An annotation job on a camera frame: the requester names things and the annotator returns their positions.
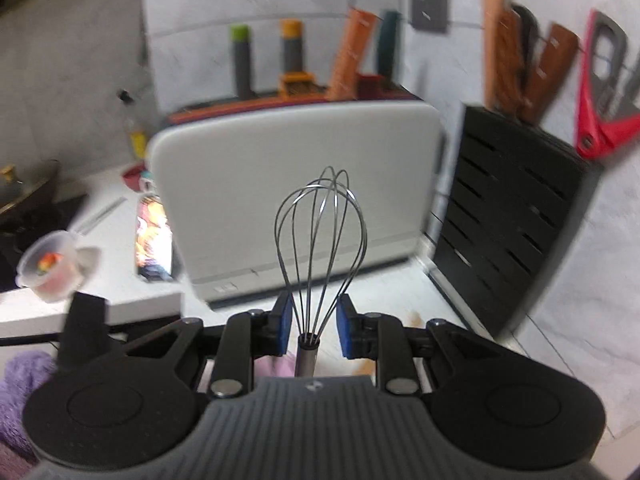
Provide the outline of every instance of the knife block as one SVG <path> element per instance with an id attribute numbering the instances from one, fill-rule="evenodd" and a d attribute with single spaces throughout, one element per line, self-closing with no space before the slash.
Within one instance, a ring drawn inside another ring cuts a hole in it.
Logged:
<path id="1" fill-rule="evenodd" d="M 539 128 L 466 108 L 433 261 L 492 336 L 550 283 L 601 172 Z"/>

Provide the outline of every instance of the phone screen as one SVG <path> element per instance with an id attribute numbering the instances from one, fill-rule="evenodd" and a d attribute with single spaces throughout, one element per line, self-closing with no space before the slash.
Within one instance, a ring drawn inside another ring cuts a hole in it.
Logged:
<path id="1" fill-rule="evenodd" d="M 157 196 L 143 196 L 138 203 L 136 269 L 150 282 L 172 280 L 173 244 L 164 207 Z"/>

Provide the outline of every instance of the circular pad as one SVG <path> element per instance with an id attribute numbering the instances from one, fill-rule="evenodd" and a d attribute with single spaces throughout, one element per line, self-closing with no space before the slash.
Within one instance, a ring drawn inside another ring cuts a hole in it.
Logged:
<path id="1" fill-rule="evenodd" d="M 195 395 L 162 360 L 122 357 L 43 384 L 25 406 L 23 425 L 41 458 L 114 470 L 172 449 L 196 418 Z"/>
<path id="2" fill-rule="evenodd" d="M 490 464 L 547 470 L 589 458 L 605 427 L 600 399 L 560 372 L 519 357 L 477 360 L 431 397 L 452 444 Z"/>

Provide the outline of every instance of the wooden utensil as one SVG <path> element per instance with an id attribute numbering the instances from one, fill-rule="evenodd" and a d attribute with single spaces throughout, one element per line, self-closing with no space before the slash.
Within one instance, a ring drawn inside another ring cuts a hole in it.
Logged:
<path id="1" fill-rule="evenodd" d="M 524 60 L 520 46 L 520 16 L 512 9 L 500 14 L 495 40 L 495 103 L 507 117 L 522 104 Z"/>
<path id="2" fill-rule="evenodd" d="M 527 76 L 522 107 L 518 112 L 521 121 L 537 126 L 546 108 L 565 80 L 580 40 L 572 31 L 558 23 L 551 25 L 546 46 L 538 64 L 532 66 Z"/>
<path id="3" fill-rule="evenodd" d="M 495 35 L 504 0 L 483 0 L 484 4 L 484 105 L 494 106 Z"/>
<path id="4" fill-rule="evenodd" d="M 356 98 L 358 67 L 378 17 L 371 12 L 350 9 L 342 43 L 335 57 L 334 71 L 325 97 L 328 101 Z"/>

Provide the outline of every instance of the plastic measuring cup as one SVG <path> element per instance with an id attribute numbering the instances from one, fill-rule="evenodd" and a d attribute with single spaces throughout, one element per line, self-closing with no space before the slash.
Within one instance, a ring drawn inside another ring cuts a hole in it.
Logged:
<path id="1" fill-rule="evenodd" d="M 39 261 L 47 254 L 61 256 L 47 272 L 38 272 Z M 53 231 L 25 251 L 18 263 L 16 285 L 29 287 L 41 300 L 54 303 L 64 300 L 80 283 L 76 237 L 68 231 Z"/>

